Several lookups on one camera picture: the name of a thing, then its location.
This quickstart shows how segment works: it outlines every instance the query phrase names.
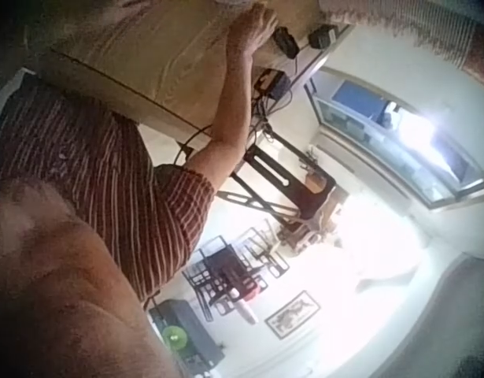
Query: red striped shirt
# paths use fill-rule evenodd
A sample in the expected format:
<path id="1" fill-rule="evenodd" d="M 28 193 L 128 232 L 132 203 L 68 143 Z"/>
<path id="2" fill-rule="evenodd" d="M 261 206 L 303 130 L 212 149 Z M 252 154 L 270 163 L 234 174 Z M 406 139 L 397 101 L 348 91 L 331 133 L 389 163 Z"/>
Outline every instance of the red striped shirt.
<path id="1" fill-rule="evenodd" d="M 53 184 L 105 240 L 141 301 L 187 262 L 214 195 L 195 172 L 154 168 L 134 121 L 34 76 L 0 116 L 0 183 L 17 177 Z"/>

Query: hand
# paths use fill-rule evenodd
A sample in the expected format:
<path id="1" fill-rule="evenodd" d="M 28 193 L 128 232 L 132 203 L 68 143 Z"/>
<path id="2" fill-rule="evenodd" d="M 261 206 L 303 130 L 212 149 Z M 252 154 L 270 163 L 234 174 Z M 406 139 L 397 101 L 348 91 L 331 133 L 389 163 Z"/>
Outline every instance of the hand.
<path id="1" fill-rule="evenodd" d="M 227 56 L 252 57 L 272 36 L 278 21 L 274 10 L 256 3 L 242 13 L 231 25 L 227 34 Z"/>

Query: man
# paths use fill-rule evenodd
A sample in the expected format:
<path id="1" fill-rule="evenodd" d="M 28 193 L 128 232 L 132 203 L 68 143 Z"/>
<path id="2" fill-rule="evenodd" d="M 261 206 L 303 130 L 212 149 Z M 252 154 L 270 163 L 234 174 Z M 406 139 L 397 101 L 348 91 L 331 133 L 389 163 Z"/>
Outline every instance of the man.
<path id="1" fill-rule="evenodd" d="M 135 123 L 95 100 L 33 78 L 9 100 L 0 118 L 0 362 L 14 374 L 178 376 L 141 303 L 187 261 L 213 194 L 244 154 L 252 56 L 275 26 L 260 4 L 232 24 L 212 140 L 183 168 L 154 172 Z M 0 48 L 4 61 L 18 56 Z"/>

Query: black adapter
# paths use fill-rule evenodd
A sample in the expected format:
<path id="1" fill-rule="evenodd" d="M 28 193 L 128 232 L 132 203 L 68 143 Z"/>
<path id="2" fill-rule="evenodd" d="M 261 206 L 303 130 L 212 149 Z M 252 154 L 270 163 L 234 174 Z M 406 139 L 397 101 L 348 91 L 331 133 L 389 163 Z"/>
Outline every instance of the black adapter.
<path id="1" fill-rule="evenodd" d="M 254 84 L 256 91 L 275 101 L 280 100 L 289 90 L 289 87 L 289 76 L 278 69 L 265 69 L 259 80 Z"/>
<path id="2" fill-rule="evenodd" d="M 310 47 L 318 50 L 325 50 L 336 42 L 338 27 L 334 25 L 322 25 L 308 35 Z"/>
<path id="3" fill-rule="evenodd" d="M 296 43 L 296 39 L 294 39 L 289 33 L 289 29 L 280 26 L 275 29 L 272 37 L 276 46 L 278 46 L 289 59 L 295 59 L 299 54 L 299 46 Z"/>

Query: framed picture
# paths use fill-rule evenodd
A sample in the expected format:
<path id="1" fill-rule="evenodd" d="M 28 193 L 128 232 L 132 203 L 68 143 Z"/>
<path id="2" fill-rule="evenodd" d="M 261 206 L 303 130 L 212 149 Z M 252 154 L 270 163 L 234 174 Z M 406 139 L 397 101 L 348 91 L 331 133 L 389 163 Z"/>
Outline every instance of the framed picture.
<path id="1" fill-rule="evenodd" d="M 302 291 L 265 322 L 279 339 L 285 339 L 315 315 L 319 309 L 319 304 L 306 291 Z"/>

